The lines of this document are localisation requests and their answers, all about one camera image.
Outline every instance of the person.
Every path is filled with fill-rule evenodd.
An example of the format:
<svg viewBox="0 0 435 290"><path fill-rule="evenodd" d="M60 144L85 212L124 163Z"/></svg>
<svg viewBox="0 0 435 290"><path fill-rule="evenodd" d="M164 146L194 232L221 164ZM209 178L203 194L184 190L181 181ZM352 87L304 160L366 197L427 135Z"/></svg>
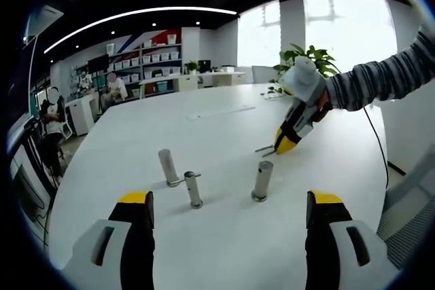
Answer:
<svg viewBox="0 0 435 290"><path fill-rule="evenodd" d="M44 123L46 134L41 142L42 162L51 170L52 176L58 183L62 178L62 170L58 157L59 142L63 139L63 122L65 122L65 110L63 97L58 95L57 87L50 90L49 98L55 93L54 100L44 100L41 104L39 115Z"/></svg>
<svg viewBox="0 0 435 290"><path fill-rule="evenodd" d="M435 35L425 24L408 49L381 62L356 65L326 80L317 106L356 111L380 101L404 98L435 78Z"/></svg>
<svg viewBox="0 0 435 290"><path fill-rule="evenodd" d="M107 94L101 96L101 109L103 113L112 105L124 101L127 97L127 90L124 81L116 77L115 73L110 73L107 76Z"/></svg>

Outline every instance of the green leaves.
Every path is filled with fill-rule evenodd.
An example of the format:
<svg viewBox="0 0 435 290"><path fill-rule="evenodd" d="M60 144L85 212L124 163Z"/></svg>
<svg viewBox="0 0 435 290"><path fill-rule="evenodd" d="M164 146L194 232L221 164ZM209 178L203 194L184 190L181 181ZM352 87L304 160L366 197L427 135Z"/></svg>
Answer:
<svg viewBox="0 0 435 290"><path fill-rule="evenodd" d="M272 68L274 68L274 70L280 72L280 71L288 71L290 69L290 66L287 66L287 65L275 65Z"/></svg>
<svg viewBox="0 0 435 290"><path fill-rule="evenodd" d="M289 61L290 59L294 60L297 56L300 56L300 54L293 50L287 50L287 51L281 51L279 53L279 56L284 61Z"/></svg>
<svg viewBox="0 0 435 290"><path fill-rule="evenodd" d="M291 43L290 45L291 45L293 48L296 49L296 52L297 52L299 55L301 55L301 56L306 56L305 51L304 51L300 46L298 46L297 44L294 44L294 43Z"/></svg>
<svg viewBox="0 0 435 290"><path fill-rule="evenodd" d="M293 67L294 61L298 56L306 56L310 58L315 63L315 66L319 73L321 73L324 77L329 77L331 74L337 74L335 69L330 67L331 64L329 62L330 60L335 59L328 54L328 51L326 49L315 49L314 46L309 46L307 53L305 53L305 51L297 44L291 43L290 45L294 48L294 50L286 50L279 53L281 60L284 62L284 65L275 65L273 67L274 70L278 72L278 77L281 77L286 71Z"/></svg>

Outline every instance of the seated person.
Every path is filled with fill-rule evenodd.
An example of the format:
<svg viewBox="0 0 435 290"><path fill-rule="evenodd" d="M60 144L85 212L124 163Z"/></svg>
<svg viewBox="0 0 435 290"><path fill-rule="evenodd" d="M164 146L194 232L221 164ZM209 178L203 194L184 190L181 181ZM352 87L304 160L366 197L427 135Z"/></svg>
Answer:
<svg viewBox="0 0 435 290"><path fill-rule="evenodd" d="M124 81L115 73L107 75L107 94L101 95L101 109L105 112L110 106L122 102L127 97Z"/></svg>
<svg viewBox="0 0 435 290"><path fill-rule="evenodd" d="M62 171L58 157L58 144L63 139L62 128L63 122L65 122L65 110L63 97L58 95L56 87L50 90L48 97L50 101L44 100L39 111L46 132L39 152L42 162L51 170L52 176L60 183Z"/></svg>

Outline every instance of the cable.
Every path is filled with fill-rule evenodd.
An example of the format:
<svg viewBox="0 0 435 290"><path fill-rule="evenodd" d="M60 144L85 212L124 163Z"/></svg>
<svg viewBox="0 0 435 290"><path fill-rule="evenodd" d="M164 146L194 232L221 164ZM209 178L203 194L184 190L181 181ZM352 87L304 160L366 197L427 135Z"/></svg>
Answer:
<svg viewBox="0 0 435 290"><path fill-rule="evenodd" d="M334 65L332 62L328 61L328 60L318 60L318 61L323 61L328 63L329 65L332 65L340 74L341 71L340 69L337 68L336 65ZM382 160L383 160L383 165L385 167L385 174L387 175L387 185L385 186L385 188L388 188L388 184L389 184L389 173L388 173L388 165L387 165L387 160L385 159L385 154L383 153L383 148L382 148L382 144L381 144L381 140L379 138L379 135L375 129L375 127L373 126L372 120L370 119L370 117L368 116L367 110L365 107L362 108L364 110L364 113L366 114L366 117L368 119L368 122L370 123L370 126L372 126L373 132L376 135L376 139L378 140L378 144L379 144L379 149L381 149L381 153L382 153Z"/></svg>
<svg viewBox="0 0 435 290"><path fill-rule="evenodd" d="M19 167L18 163L16 162L15 158L12 158L13 161L15 162L15 165L17 166L17 168ZM24 181L26 181L27 186L32 190L32 192L35 194L36 197L38 197L38 200L42 203L42 207L40 207L37 203L35 203L36 207L39 208L40 210L44 210L46 205L44 204L44 201L39 197L39 195L37 194L37 192L35 192L35 190L33 189L33 187L31 186L30 182L27 180L27 178L21 174L21 177L23 178Z"/></svg>
<svg viewBox="0 0 435 290"><path fill-rule="evenodd" d="M36 236L36 238L40 239L40 241L42 241L42 243L44 244L44 246L48 247L48 243L45 242L45 235L44 235L44 240L42 240L32 229L30 229L30 231L32 231L32 234L34 234Z"/></svg>

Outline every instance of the window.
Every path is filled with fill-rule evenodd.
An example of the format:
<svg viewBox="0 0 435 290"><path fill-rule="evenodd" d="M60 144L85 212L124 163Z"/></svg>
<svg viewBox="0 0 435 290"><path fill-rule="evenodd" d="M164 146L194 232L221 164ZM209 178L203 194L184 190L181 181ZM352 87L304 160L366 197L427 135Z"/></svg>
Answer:
<svg viewBox="0 0 435 290"><path fill-rule="evenodd" d="M327 49L340 71L397 52L386 0L304 0L306 44Z"/></svg>
<svg viewBox="0 0 435 290"><path fill-rule="evenodd" d="M237 33L238 66L275 66L281 50L279 1L255 7L240 15Z"/></svg>

